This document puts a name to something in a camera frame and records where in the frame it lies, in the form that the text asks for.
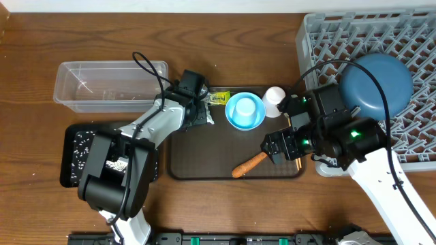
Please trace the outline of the light blue cup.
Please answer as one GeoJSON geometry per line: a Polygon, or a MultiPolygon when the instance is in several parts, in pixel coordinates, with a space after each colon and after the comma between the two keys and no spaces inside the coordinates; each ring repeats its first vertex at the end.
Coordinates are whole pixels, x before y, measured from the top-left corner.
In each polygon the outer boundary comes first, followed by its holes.
{"type": "Polygon", "coordinates": [[[232,115],[232,120],[235,122],[235,124],[241,128],[251,127],[255,122],[255,117],[255,101],[249,97],[239,99],[235,105],[232,115]]]}

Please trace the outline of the foil wrapper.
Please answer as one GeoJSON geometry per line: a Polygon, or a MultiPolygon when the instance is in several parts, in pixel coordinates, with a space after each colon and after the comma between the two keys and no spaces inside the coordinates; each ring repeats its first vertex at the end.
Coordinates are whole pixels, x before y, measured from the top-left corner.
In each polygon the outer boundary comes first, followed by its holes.
{"type": "Polygon", "coordinates": [[[208,124],[215,124],[213,117],[211,115],[211,112],[208,108],[208,103],[209,103],[209,99],[210,99],[210,92],[209,92],[209,87],[205,84],[202,85],[201,91],[200,91],[200,98],[201,98],[201,102],[204,104],[205,107],[205,112],[206,112],[206,122],[208,124]]]}

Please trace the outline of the yellow-green snack wrapper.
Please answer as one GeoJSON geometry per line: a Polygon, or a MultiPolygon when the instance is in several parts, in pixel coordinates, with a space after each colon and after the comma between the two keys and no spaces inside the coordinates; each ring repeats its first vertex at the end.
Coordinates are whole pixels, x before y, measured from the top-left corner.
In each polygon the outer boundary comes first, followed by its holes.
{"type": "Polygon", "coordinates": [[[230,91],[213,92],[206,96],[206,102],[211,105],[226,105],[230,97],[230,91]]]}

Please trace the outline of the white cup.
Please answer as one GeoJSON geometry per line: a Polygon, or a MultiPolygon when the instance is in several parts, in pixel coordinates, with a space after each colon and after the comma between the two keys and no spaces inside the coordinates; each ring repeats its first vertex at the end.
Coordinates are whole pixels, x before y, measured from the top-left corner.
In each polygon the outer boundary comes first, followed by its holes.
{"type": "Polygon", "coordinates": [[[276,118],[281,115],[277,106],[285,98],[285,91],[278,86],[270,87],[262,97],[263,104],[266,108],[266,117],[276,118]]]}

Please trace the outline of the orange carrot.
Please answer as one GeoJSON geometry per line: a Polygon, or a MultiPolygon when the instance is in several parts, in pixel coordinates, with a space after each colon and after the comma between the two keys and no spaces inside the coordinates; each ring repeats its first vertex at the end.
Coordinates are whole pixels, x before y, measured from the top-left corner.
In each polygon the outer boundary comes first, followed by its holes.
{"type": "Polygon", "coordinates": [[[260,152],[253,158],[234,168],[232,171],[232,177],[239,178],[245,175],[247,172],[250,172],[254,167],[256,167],[259,163],[261,163],[267,156],[268,155],[265,152],[260,152]]]}

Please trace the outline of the clear plastic bin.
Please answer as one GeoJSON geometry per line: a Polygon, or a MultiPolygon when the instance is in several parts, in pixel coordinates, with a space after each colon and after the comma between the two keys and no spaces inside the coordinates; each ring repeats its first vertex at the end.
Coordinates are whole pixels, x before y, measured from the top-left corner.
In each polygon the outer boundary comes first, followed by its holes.
{"type": "Polygon", "coordinates": [[[160,94],[157,78],[169,86],[164,61],[71,61],[59,65],[53,101],[76,113],[146,112],[160,94]]]}

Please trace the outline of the white rice pile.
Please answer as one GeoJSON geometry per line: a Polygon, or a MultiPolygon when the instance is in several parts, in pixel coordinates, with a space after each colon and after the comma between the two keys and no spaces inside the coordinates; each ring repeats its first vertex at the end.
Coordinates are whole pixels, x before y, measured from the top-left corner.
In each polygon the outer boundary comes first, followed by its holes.
{"type": "MultiPolygon", "coordinates": [[[[60,173],[60,182],[64,187],[78,187],[96,133],[97,131],[70,129],[65,132],[60,173]]],[[[106,160],[105,170],[108,170],[109,174],[123,176],[127,169],[127,158],[112,159],[114,160],[106,160]]]]}

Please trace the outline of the black plastic tray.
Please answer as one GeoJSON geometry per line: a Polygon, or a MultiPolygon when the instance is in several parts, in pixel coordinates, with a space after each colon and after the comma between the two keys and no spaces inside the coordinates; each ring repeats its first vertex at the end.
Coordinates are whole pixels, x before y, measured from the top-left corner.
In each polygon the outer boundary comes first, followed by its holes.
{"type": "Polygon", "coordinates": [[[122,122],[79,123],[65,130],[60,183],[78,187],[83,178],[125,186],[131,137],[122,122]]]}

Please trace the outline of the brown serving tray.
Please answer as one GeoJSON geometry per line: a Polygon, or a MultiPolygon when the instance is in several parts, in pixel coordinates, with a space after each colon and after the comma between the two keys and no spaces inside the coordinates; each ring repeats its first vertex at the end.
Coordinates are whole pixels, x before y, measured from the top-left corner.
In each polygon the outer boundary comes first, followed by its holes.
{"type": "MultiPolygon", "coordinates": [[[[261,97],[268,86],[211,87],[210,91],[230,91],[231,95],[250,92],[261,97]]],[[[294,179],[306,170],[297,169],[295,161],[275,165],[268,157],[240,178],[233,178],[238,165],[260,153],[260,144],[267,133],[289,126],[285,116],[265,118],[263,123],[250,131],[239,131],[225,117],[224,105],[208,107],[215,124],[206,124],[176,131],[167,140],[168,173],[176,180],[272,180],[294,179]]]]}

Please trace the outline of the dark blue plate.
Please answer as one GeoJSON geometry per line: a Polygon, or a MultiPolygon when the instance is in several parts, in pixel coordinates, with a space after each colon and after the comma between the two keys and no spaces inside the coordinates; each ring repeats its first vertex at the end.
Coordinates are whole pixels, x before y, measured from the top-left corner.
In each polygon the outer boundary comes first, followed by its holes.
{"type": "MultiPolygon", "coordinates": [[[[355,60],[374,75],[388,102],[391,118],[405,109],[413,95],[411,72],[398,59],[387,54],[368,54],[355,60]]],[[[347,108],[360,108],[358,117],[385,119],[381,95],[372,79],[363,71],[347,65],[339,82],[339,92],[347,108]]]]}

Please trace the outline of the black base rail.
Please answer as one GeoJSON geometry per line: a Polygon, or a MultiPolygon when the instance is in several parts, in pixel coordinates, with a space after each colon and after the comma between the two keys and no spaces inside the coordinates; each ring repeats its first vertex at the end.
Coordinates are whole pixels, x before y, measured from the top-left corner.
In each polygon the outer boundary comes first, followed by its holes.
{"type": "MultiPolygon", "coordinates": [[[[320,234],[297,234],[297,235],[187,235],[181,233],[157,233],[152,235],[146,245],[291,245],[291,244],[336,244],[332,238],[320,234]]],[[[67,245],[103,245],[118,244],[114,234],[107,235],[68,235],[67,245]]]]}

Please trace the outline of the grey dishwasher rack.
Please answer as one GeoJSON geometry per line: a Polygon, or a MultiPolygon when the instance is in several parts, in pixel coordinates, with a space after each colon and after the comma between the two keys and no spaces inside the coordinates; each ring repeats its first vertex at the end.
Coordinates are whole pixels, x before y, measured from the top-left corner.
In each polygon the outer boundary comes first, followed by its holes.
{"type": "Polygon", "coordinates": [[[304,73],[331,59],[396,57],[411,72],[409,105],[391,118],[391,142],[405,172],[435,170],[435,8],[307,14],[296,36],[304,73]]]}

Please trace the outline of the light blue bowl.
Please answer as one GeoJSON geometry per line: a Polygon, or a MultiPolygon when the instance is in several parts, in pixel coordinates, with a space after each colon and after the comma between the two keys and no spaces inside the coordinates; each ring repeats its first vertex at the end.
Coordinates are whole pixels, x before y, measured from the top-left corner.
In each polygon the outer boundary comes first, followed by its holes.
{"type": "Polygon", "coordinates": [[[258,97],[257,95],[255,95],[253,93],[249,93],[249,92],[241,92],[241,93],[237,93],[235,95],[232,95],[230,97],[229,101],[227,102],[227,104],[225,106],[225,117],[234,128],[236,128],[240,131],[250,131],[250,130],[252,130],[252,129],[254,129],[262,124],[263,120],[266,117],[266,108],[265,108],[261,98],[258,97]],[[233,111],[234,111],[234,108],[235,108],[237,101],[239,99],[242,99],[245,97],[249,97],[255,101],[256,117],[255,117],[255,122],[252,124],[251,127],[241,128],[241,127],[238,127],[238,125],[236,125],[235,122],[232,120],[232,115],[233,115],[233,111]]]}

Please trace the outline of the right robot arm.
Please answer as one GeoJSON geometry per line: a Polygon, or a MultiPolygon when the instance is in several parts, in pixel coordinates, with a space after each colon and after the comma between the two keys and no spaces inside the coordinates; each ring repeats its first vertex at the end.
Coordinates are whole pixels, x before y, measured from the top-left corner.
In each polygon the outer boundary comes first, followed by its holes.
{"type": "Polygon", "coordinates": [[[376,207],[397,244],[434,244],[435,217],[401,168],[390,136],[372,118],[323,128],[319,122],[269,133],[260,145],[273,163],[320,153],[337,160],[376,207]]]}

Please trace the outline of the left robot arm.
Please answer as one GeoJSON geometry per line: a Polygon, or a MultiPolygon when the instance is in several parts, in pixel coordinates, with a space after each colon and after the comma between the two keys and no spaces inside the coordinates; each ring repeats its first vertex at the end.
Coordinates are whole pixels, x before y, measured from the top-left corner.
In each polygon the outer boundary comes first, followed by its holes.
{"type": "Polygon", "coordinates": [[[181,80],[162,89],[135,121],[94,135],[78,197],[106,219],[118,244],[148,242],[151,226],[142,204],[153,180],[156,149],[171,133],[201,120],[208,91],[207,80],[181,80]]]}

